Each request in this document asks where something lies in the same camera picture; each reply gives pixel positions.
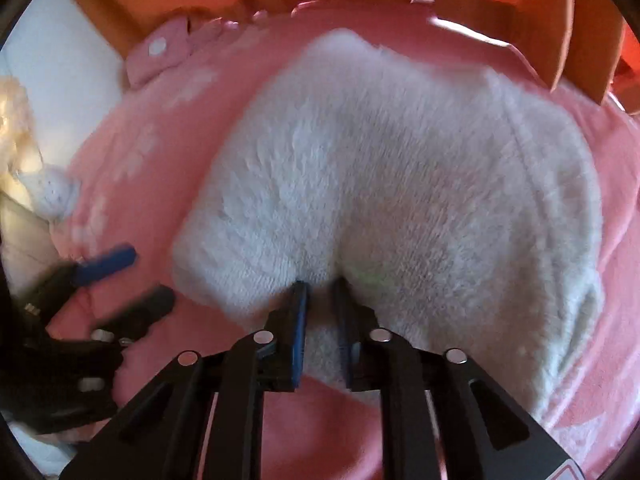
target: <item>white fluffy fabric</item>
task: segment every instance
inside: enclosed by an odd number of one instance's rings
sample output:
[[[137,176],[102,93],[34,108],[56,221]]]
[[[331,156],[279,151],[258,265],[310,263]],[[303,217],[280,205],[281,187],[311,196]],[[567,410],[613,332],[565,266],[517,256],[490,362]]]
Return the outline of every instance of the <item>white fluffy fabric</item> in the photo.
[[[247,108],[174,245],[178,289],[262,326],[316,286],[305,371],[340,383],[326,286],[382,326],[465,349],[534,416],[601,305],[593,162],[564,110],[489,68],[438,68],[349,31]]]

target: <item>cream plush toy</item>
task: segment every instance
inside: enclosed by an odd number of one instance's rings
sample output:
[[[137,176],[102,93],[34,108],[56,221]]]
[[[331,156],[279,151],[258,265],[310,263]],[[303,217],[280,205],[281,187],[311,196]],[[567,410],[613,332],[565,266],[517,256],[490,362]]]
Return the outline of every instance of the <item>cream plush toy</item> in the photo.
[[[73,211],[80,183],[66,176],[62,168],[42,164],[30,134],[32,126],[33,115],[25,89],[14,77],[0,78],[0,172],[9,171],[23,184],[36,215],[59,221]],[[36,171],[26,164],[30,153],[36,154]]]

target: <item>white paw print pattern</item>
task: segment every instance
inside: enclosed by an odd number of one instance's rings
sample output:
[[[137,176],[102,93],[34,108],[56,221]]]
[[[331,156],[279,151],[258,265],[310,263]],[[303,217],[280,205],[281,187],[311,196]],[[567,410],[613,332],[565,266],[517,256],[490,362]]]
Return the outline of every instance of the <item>white paw print pattern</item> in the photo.
[[[136,176],[142,169],[146,157],[157,144],[156,127],[153,124],[147,124],[140,131],[130,152],[116,165],[113,181],[120,182],[123,178],[131,179]]]
[[[584,462],[591,448],[597,442],[600,428],[603,427],[606,420],[607,414],[601,413],[582,424],[554,428],[550,433],[554,440],[579,464]]]
[[[221,52],[221,57],[229,56],[239,50],[247,50],[258,45],[266,35],[268,35],[269,30],[266,28],[256,27],[255,25],[249,25],[240,35],[240,37],[231,43],[229,46],[225,47]]]
[[[97,256],[98,239],[107,227],[107,215],[104,210],[107,199],[98,196],[89,211],[89,218],[83,226],[73,226],[71,228],[71,241],[83,248],[88,256]]]
[[[169,99],[162,108],[166,111],[173,110],[180,104],[190,103],[200,94],[202,94],[207,87],[218,80],[218,73],[210,68],[200,69],[195,72],[187,81],[187,83]]]

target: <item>black frame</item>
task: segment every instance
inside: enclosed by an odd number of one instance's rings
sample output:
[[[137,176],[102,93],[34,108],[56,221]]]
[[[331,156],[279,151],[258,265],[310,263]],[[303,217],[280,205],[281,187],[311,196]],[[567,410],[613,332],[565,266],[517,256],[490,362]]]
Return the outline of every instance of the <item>black frame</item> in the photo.
[[[640,0],[612,0],[636,37],[640,38]],[[31,0],[0,0],[0,49],[6,43],[9,34]],[[4,278],[4,269],[0,265]],[[9,305],[0,304],[0,322],[5,317]],[[20,445],[14,439],[4,418],[0,416],[0,470],[3,477],[12,480],[44,480],[41,473],[28,459]],[[640,424],[636,426],[622,450],[600,476],[599,480],[628,480],[640,478]]]

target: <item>pink fabric with white pattern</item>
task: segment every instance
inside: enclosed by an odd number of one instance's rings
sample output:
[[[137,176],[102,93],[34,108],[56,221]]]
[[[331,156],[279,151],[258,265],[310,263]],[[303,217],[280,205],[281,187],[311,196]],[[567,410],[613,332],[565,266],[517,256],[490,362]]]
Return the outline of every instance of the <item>pink fabric with white pattern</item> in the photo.
[[[350,28],[372,44],[418,61],[489,64],[564,106],[582,128],[602,187],[600,272],[607,301],[588,349],[543,422],[588,478],[602,473],[633,429],[640,408],[638,127],[612,104],[598,107],[568,84],[549,95],[513,50],[437,28],[430,17],[430,7],[423,5],[325,5],[248,28],[211,23],[200,39],[183,36],[189,47],[174,45],[183,52],[181,62],[176,65],[172,58],[151,82],[130,92],[71,165],[70,172],[82,179],[82,193],[73,216],[55,229],[60,253],[92,256],[126,241],[135,245],[140,259],[133,269],[79,294],[54,320],[53,333],[86,337],[94,319],[154,282],[171,285],[172,240],[234,121],[257,89],[313,38]],[[136,56],[140,66],[133,72],[155,70],[161,56],[147,67],[149,60]],[[179,297],[174,313],[126,351],[116,400],[129,400],[178,352],[220,352],[241,335],[215,308]],[[294,395],[266,396],[262,477],[382,478],[380,438],[377,409],[305,378]]]

